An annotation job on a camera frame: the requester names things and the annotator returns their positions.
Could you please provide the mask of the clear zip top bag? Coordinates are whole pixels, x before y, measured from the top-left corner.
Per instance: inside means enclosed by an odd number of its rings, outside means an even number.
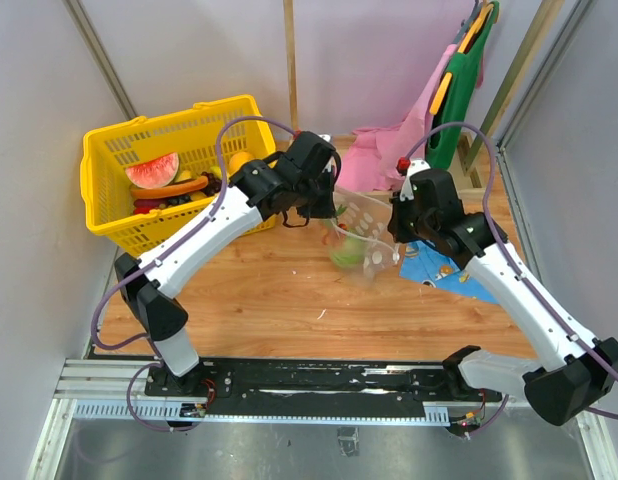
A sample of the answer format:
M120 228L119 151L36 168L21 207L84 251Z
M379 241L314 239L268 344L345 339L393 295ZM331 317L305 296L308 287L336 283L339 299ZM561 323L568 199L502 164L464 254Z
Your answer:
M397 266L398 245L388 232L392 209L386 192L360 193L337 187L333 194L336 216L323 220L322 243L327 249L338 238L350 236L365 242L364 262L351 269L341 269L360 282L371 283L382 271Z

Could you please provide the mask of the green cabbage toy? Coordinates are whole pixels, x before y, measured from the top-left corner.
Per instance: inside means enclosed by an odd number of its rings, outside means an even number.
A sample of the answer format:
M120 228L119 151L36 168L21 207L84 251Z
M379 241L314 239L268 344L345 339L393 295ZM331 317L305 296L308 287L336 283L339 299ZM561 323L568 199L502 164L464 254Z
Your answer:
M329 258L341 269L351 269L364 262L365 242L361 239L343 236L329 249Z

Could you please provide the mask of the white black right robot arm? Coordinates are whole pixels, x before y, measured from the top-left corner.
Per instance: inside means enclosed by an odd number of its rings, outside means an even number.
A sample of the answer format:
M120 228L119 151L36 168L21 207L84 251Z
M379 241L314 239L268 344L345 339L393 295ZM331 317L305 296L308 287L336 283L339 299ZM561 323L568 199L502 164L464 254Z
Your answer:
M525 400L561 426L608 394L618 379L618 341L599 339L533 276L497 224L467 213L454 180L423 160L399 162L404 181L390 199L388 230L398 243L422 241L482 285L533 347L533 360L469 345L443 362L444 392L463 400L476 389Z

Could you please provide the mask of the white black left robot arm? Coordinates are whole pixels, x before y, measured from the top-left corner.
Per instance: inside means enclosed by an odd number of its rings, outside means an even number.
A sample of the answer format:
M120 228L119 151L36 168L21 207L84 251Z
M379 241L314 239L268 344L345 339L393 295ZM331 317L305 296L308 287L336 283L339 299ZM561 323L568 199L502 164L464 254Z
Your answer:
M163 243L139 258L124 254L116 261L121 296L179 394L192 395L203 383L185 328L188 314L177 300L180 292L233 240L273 216L295 209L305 220L334 217L340 164L325 136L302 131L287 150L243 164L224 194Z

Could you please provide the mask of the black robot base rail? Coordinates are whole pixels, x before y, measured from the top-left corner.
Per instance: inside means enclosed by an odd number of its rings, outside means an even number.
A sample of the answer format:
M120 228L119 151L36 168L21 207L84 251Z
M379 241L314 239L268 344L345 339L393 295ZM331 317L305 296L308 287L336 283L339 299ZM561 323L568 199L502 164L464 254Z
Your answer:
M211 412L229 418L327 422L417 420L432 403L496 404L490 390L461 389L432 362L206 358L177 379L153 367L149 397L211 396Z

